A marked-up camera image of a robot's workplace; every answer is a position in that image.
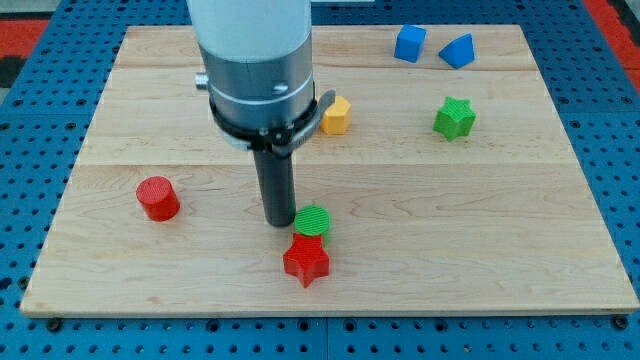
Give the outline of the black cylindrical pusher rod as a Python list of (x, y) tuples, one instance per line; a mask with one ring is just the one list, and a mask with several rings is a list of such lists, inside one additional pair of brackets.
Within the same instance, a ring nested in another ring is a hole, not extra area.
[(274, 227), (289, 226), (296, 214), (291, 156), (254, 151), (253, 157), (267, 223)]

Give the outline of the black clamp ring mount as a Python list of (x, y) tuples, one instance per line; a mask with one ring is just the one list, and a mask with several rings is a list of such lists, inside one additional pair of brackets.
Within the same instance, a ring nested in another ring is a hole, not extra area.
[(284, 158), (315, 135), (335, 99), (336, 91), (328, 90), (318, 100), (313, 100), (300, 117), (275, 128), (234, 125), (221, 115), (212, 100), (209, 105), (219, 133), (231, 146), (241, 151), (267, 151)]

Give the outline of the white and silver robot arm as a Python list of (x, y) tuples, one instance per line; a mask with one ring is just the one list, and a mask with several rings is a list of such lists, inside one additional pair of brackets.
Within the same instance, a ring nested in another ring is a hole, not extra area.
[(213, 119), (252, 153), (266, 221), (296, 214), (293, 152), (319, 129), (335, 92), (315, 92), (309, 0), (189, 0)]

